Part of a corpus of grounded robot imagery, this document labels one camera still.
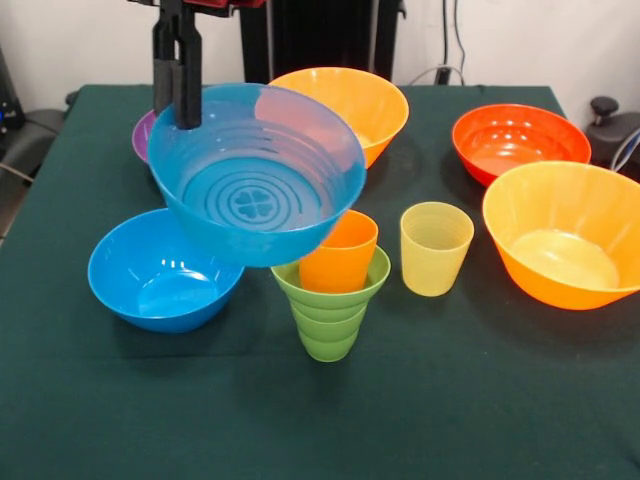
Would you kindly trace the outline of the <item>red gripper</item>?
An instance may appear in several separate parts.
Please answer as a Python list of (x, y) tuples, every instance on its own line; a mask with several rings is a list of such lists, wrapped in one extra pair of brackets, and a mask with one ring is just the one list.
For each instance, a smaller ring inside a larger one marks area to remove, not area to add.
[[(159, 7), (152, 29), (153, 105), (159, 116), (174, 103), (180, 129), (201, 125), (202, 42), (195, 13), (231, 15), (241, 8), (260, 8), (264, 0), (130, 0)], [(176, 43), (179, 45), (179, 60)]]

